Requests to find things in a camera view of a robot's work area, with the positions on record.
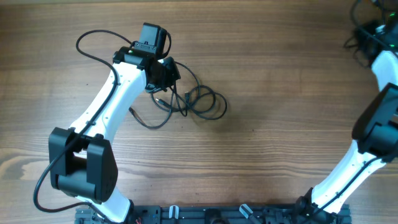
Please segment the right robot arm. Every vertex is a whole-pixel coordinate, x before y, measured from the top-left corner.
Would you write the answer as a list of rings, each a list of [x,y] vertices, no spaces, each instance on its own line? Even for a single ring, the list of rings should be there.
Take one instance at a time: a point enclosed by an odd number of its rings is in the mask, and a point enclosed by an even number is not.
[[[297,199],[292,223],[342,223],[340,211],[348,197],[372,173],[397,158],[397,11],[373,1],[383,23],[369,31],[356,18],[359,4],[353,3],[349,18],[359,49],[375,43],[368,65],[379,94],[355,122],[351,145],[342,160],[322,182]]]

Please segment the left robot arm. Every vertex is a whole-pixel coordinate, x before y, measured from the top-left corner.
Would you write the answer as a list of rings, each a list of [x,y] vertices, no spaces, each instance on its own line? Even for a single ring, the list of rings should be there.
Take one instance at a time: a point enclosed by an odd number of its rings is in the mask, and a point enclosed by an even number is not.
[[[68,129],[49,136],[50,177],[54,189],[79,199],[105,223],[132,223],[134,204],[117,188],[114,136],[133,101],[143,92],[165,91],[180,78],[164,48],[171,40],[162,27],[145,23],[139,40],[121,47],[107,63],[106,83],[87,110]]]

